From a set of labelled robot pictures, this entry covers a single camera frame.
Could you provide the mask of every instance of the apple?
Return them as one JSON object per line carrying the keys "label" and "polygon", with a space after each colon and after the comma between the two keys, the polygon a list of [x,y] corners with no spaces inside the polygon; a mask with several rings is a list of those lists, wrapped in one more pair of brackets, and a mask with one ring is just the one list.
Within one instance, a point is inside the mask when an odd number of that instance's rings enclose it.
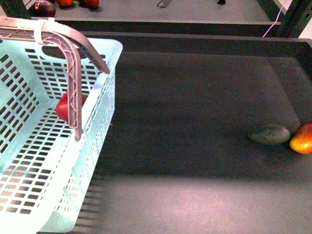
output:
{"label": "apple", "polygon": [[55,17],[56,7],[47,0],[38,0],[35,3],[35,10],[40,17]]}
{"label": "apple", "polygon": [[85,3],[90,8],[97,8],[99,6],[99,0],[85,0]]}
{"label": "apple", "polygon": [[[56,107],[57,116],[66,122],[68,122],[68,101],[67,101],[67,98],[68,98],[68,94],[66,92],[61,97],[61,99],[59,100],[58,105]],[[86,102],[86,99],[87,99],[87,97],[82,95],[81,106],[84,105],[84,103]]]}

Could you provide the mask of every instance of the dark gray surface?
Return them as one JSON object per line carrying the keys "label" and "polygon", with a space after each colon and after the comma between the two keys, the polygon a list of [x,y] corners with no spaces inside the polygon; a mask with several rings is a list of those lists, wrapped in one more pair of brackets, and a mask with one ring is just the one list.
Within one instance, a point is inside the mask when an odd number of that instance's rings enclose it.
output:
{"label": "dark gray surface", "polygon": [[294,132],[311,118],[311,81],[290,54],[124,52],[113,126],[71,233],[312,233],[311,155],[245,138],[255,124]]}
{"label": "dark gray surface", "polygon": [[159,0],[101,0],[94,12],[79,7],[61,10],[57,6],[56,19],[78,18],[105,21],[270,21],[257,0],[228,1],[225,5],[215,0],[172,0],[166,8],[159,8]]}

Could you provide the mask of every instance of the plastic basket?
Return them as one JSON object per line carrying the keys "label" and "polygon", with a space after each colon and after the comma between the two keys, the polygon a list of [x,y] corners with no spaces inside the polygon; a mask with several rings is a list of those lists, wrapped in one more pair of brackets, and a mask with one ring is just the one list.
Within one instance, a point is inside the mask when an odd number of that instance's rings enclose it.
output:
{"label": "plastic basket", "polygon": [[[33,30],[19,24],[34,20],[10,21],[23,29],[25,38],[33,35]],[[58,23],[49,25],[64,29]],[[49,26],[45,27],[42,35],[48,35]],[[66,30],[76,48],[86,42],[82,34]],[[7,38],[4,31],[10,30],[0,30],[0,36]],[[65,233],[75,225],[113,116],[115,66],[122,45],[111,39],[87,39],[92,52],[81,59],[78,74],[82,94],[88,98],[78,109],[82,131],[77,139],[78,129],[55,114],[59,98],[68,91],[70,65],[46,55],[46,45],[33,38],[22,40],[0,43],[0,229],[11,234]],[[100,63],[106,62],[109,74],[95,67],[94,49],[97,58],[105,57]]]}

